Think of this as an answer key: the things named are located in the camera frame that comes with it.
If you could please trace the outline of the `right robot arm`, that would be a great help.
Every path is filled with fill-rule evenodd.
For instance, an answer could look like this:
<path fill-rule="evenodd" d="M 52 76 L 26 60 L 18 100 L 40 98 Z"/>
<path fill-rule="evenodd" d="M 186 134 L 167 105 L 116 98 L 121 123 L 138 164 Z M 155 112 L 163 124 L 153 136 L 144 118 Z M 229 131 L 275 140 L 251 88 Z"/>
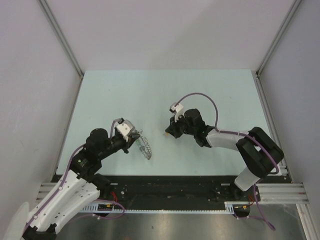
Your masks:
<path fill-rule="evenodd" d="M 167 134 L 174 138 L 182 135 L 193 136 L 200 147 L 224 148 L 240 153 L 246 168 L 235 178 L 230 188 L 231 196 L 242 201 L 249 194 L 249 189 L 263 180 L 275 170 L 279 172 L 278 164 L 284 158 L 283 150 L 260 127 L 254 127 L 247 132 L 219 130 L 215 126 L 205 124 L 198 109 L 178 109 L 171 107 L 173 116 Z"/>

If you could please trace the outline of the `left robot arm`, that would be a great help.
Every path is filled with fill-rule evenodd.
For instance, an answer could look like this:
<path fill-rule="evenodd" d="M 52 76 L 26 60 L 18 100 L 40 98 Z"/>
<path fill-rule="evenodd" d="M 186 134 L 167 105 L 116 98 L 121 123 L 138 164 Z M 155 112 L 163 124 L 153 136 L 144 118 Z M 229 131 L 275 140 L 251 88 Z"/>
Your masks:
<path fill-rule="evenodd" d="M 56 185 L 30 211 L 24 240 L 54 240 L 62 228 L 85 206 L 110 196 L 110 181 L 98 173 L 102 160 L 129 148 L 140 138 L 137 130 L 116 129 L 113 137 L 103 128 L 91 131 L 85 144 L 71 155 L 67 169 Z"/>

